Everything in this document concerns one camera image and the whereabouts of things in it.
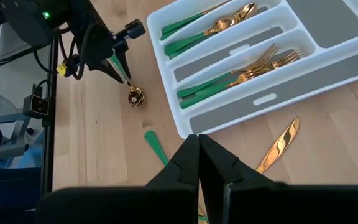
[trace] spoon bowl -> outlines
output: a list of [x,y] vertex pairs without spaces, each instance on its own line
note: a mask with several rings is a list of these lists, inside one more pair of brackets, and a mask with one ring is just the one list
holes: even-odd
[[128,102],[132,107],[138,108],[143,105],[146,95],[144,93],[144,90],[139,87],[133,87],[128,81],[126,83],[131,88],[131,91],[128,95]]
[[210,35],[213,33],[220,33],[237,24],[237,19],[234,16],[223,16],[215,22],[215,25],[207,30],[204,35]]
[[238,10],[233,16],[237,19],[237,22],[242,22],[256,15],[257,11],[258,5],[256,3],[250,3]]

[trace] gold knife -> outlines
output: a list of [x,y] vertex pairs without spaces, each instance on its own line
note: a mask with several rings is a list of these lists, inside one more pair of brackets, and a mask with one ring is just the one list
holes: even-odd
[[299,131],[300,123],[300,118],[296,117],[292,124],[287,127],[256,169],[258,173],[263,174],[288,149],[289,145]]

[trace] white cutlery tray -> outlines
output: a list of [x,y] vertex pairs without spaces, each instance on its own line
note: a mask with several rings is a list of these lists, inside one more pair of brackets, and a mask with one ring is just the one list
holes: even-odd
[[[358,80],[358,0],[232,0],[161,41],[161,29],[223,0],[177,0],[147,19],[179,135],[209,134]],[[248,3],[259,13],[170,60],[164,47]],[[304,58],[181,109],[177,92],[257,60],[272,44]]]

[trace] cable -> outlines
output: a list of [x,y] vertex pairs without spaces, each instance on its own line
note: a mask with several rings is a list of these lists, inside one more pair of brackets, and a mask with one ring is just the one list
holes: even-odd
[[64,28],[62,30],[59,30],[58,32],[59,32],[59,34],[66,34],[66,33],[70,32],[70,31],[71,31],[71,27],[66,27],[66,28]]
[[62,52],[62,55],[63,55],[63,58],[64,58],[65,62],[67,63],[67,54],[66,54],[65,46],[63,44],[62,35],[58,34],[57,38],[58,38],[58,41],[59,41],[60,51]]
[[38,65],[42,68],[42,70],[46,71],[47,73],[57,75],[57,71],[51,71],[47,69],[44,65],[42,65],[40,58],[38,57],[37,49],[33,49],[32,53],[34,54],[35,61],[37,61]]
[[76,44],[75,37],[73,37],[73,40],[71,41],[71,46],[70,46],[70,53],[68,54],[69,57],[72,57],[74,54],[75,44]]
[[95,24],[91,24],[88,26],[88,28],[86,29],[85,35],[84,35],[84,39],[82,41],[82,47],[81,47],[81,52],[80,52],[80,71],[78,72],[78,75],[75,75],[75,74],[73,75],[76,80],[81,80],[82,76],[84,74],[84,69],[85,69],[85,61],[84,61],[85,53],[84,52],[86,49],[88,38],[91,34],[91,31],[92,31],[92,28],[94,27],[94,25]]
[[37,88],[38,88],[38,87],[41,87],[42,84],[44,84],[44,83],[46,83],[47,85],[50,85],[50,83],[48,82],[48,80],[47,80],[47,79],[44,79],[44,80],[42,80],[40,83],[38,83]]

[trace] wooden surface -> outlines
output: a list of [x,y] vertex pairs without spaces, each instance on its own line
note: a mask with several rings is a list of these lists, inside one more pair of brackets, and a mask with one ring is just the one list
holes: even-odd
[[[112,30],[147,16],[172,0],[97,0],[95,8]],[[71,37],[64,36],[67,48]],[[144,88],[141,109],[127,103],[128,87],[100,72],[84,79],[59,78],[53,188],[144,185],[163,165],[144,140],[154,130],[171,157],[182,144],[177,134],[150,37],[129,41],[133,84]],[[266,176],[294,184],[358,184],[358,82],[265,116],[216,132],[211,137],[256,168],[295,116],[300,132]]]

